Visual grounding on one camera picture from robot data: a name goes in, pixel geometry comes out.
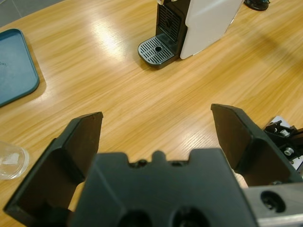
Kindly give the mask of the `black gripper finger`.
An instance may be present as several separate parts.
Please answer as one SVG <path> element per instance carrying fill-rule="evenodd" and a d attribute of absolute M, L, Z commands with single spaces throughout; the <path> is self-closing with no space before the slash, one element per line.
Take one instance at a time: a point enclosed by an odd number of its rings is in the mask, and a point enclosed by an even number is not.
<path fill-rule="evenodd" d="M 291 161 L 303 155 L 303 130 L 282 121 L 259 128 L 240 108 L 212 104 L 219 144 L 231 168 L 248 186 L 301 183 Z"/>
<path fill-rule="evenodd" d="M 4 207 L 27 227 L 65 227 L 69 204 L 97 154 L 102 112 L 72 119 L 47 146 Z"/>

